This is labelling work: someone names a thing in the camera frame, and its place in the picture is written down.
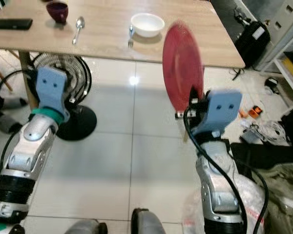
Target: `table leg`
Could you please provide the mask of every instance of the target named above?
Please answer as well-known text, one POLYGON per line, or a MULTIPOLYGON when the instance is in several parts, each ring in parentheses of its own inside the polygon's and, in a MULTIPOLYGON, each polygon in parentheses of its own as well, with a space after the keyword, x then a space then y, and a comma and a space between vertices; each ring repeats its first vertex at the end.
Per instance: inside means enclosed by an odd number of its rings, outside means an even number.
MULTIPOLYGON (((30 59, 29 52, 27 51, 19 51, 19 56, 20 56, 20 61, 21 61, 21 68, 22 69, 28 69, 28 66, 31 65, 32 61, 30 59)), ((25 87, 26 87, 26 92, 27 92, 27 97, 28 97, 28 103, 30 109, 34 109, 38 107, 38 102, 34 95, 31 93, 28 84, 27 84, 27 79, 24 77, 24 82, 25 82, 25 87)))

